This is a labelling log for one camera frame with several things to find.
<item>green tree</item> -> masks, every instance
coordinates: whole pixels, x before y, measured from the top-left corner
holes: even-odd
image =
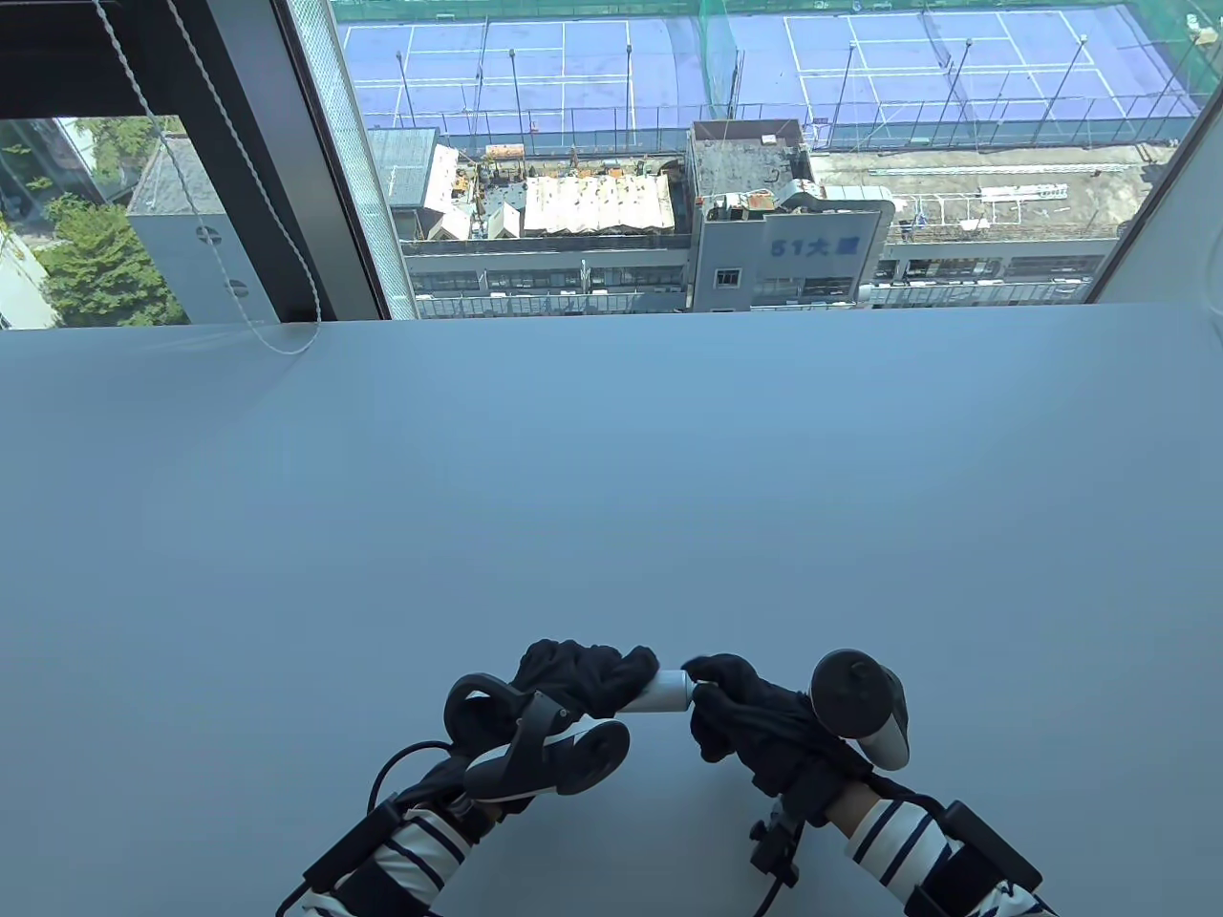
[[[182,132],[177,117],[163,117],[160,122],[168,133]],[[157,132],[147,117],[87,117],[83,123],[93,136],[99,181],[117,183],[125,169],[138,175],[157,148]]]
[[[38,252],[43,296],[67,328],[182,325],[187,317],[121,207],[65,194],[46,208],[56,243]]]

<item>blue tennis court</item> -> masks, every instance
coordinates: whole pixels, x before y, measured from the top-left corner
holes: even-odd
[[[1202,101],[1173,78],[1168,55],[1180,51],[1157,48],[1123,5],[733,16],[729,31],[744,60],[737,116],[797,119],[816,143],[834,130],[841,142],[846,131],[890,142],[960,122],[1005,126],[1016,143],[1031,125],[1053,143],[1084,126],[1088,141],[1092,126],[1104,142],[1123,127],[1126,139],[1183,136]],[[708,98],[686,18],[362,23],[341,38],[371,127],[510,137],[521,108],[522,131],[564,141],[686,128],[730,101]],[[734,54],[718,56],[723,66]],[[733,83],[730,73],[711,81]]]
[[[733,28],[746,51],[740,103],[772,100],[764,117],[793,117],[797,105],[817,131],[1200,110],[1124,6],[744,16]]]
[[[361,24],[341,38],[371,127],[516,134],[519,105],[538,133],[685,127],[704,103],[695,31],[664,20]]]

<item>gray building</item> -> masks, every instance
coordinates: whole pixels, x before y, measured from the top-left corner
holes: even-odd
[[[132,229],[166,285],[193,325],[241,322],[213,249],[251,322],[279,322],[191,141],[185,134],[171,134],[169,145],[204,225],[191,212],[175,163],[160,145],[144,166],[127,208]]]

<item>white cylinder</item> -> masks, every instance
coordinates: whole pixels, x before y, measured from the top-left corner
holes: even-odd
[[[684,713],[696,683],[682,669],[664,669],[620,713]]]

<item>black glove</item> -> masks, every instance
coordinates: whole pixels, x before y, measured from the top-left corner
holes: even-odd
[[[697,685],[692,694],[692,737],[701,757],[718,762],[734,752],[752,772],[752,783],[778,796],[812,773],[829,765],[845,781],[861,780],[871,764],[834,736],[816,718],[811,699],[764,681],[737,655],[697,657],[684,665]],[[823,824],[823,813],[805,813]]]
[[[658,672],[658,659],[646,647],[620,655],[613,647],[583,647],[571,639],[542,639],[519,661],[510,685],[522,692],[541,691],[575,714],[607,719],[641,693]],[[473,697],[448,726],[456,751],[475,758],[508,745],[516,727],[511,712],[492,698]]]

